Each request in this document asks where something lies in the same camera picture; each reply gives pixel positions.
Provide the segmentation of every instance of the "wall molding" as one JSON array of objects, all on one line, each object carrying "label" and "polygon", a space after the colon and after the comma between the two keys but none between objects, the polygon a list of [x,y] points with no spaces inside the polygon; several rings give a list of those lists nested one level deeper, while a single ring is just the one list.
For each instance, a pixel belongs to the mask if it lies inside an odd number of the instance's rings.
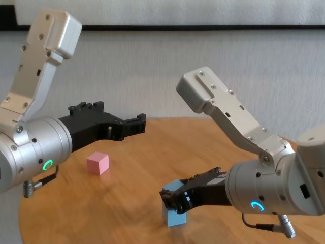
[{"label": "wall molding", "polygon": [[[0,5],[0,31],[27,31],[29,25],[18,25],[14,5]],[[325,29],[325,25],[84,25],[83,31],[229,31],[229,30],[294,30]]]}]

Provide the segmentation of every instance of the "pink cube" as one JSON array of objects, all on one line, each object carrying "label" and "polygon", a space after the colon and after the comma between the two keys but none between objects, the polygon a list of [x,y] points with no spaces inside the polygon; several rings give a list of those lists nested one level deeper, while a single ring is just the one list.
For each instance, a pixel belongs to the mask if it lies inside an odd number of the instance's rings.
[{"label": "pink cube", "polygon": [[101,175],[110,167],[107,154],[95,152],[87,158],[87,169],[89,173]]}]

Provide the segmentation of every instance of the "wooden table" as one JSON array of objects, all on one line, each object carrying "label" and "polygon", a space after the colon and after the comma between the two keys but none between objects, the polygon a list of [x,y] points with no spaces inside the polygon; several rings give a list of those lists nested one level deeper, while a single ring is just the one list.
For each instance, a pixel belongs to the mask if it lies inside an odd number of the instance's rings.
[{"label": "wooden table", "polygon": [[[86,171],[86,158],[107,153],[110,169]],[[60,166],[56,180],[23,199],[20,227],[32,243],[325,243],[325,217],[292,216],[297,237],[246,227],[231,206],[202,206],[187,223],[168,228],[159,191],[174,179],[256,158],[238,149],[209,118],[148,120],[145,134],[122,142],[99,141]],[[251,223],[278,223],[276,216],[249,215]]]}]

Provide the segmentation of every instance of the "blue cube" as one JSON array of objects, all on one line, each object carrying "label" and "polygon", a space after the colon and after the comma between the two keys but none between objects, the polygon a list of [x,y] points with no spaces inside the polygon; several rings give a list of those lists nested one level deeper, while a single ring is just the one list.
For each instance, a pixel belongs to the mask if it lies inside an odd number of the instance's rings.
[{"label": "blue cube", "polygon": [[[165,185],[163,187],[163,189],[175,191],[178,188],[180,188],[182,185],[184,185],[184,184],[181,181],[176,179],[176,180],[170,182],[169,184]],[[162,208],[163,208],[162,215],[163,215],[164,220],[168,227],[186,223],[186,214],[187,213],[183,213],[183,214],[179,215],[176,213],[175,210],[166,208],[164,203],[162,203]]]}]

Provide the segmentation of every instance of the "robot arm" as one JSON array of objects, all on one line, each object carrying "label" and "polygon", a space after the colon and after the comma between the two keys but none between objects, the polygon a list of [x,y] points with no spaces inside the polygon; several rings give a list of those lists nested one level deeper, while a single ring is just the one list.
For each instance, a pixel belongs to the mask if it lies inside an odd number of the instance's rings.
[{"label": "robot arm", "polygon": [[[41,9],[32,24],[14,83],[0,106],[0,194],[24,183],[24,197],[56,178],[72,152],[97,140],[144,133],[146,115],[122,120],[104,103],[82,102],[70,115],[32,119],[43,106],[57,66],[74,54],[82,25],[64,11]],[[56,167],[38,182],[32,178]]]},{"label": "robot arm", "polygon": [[276,214],[280,226],[245,223],[288,238],[295,232],[287,215],[324,214],[324,127],[302,135],[294,152],[289,142],[262,127],[210,68],[184,74],[176,90],[194,112],[212,117],[237,147],[258,159],[182,180],[185,185],[174,192],[162,190],[167,208],[181,214],[202,205],[231,205],[244,222],[247,213]]}]

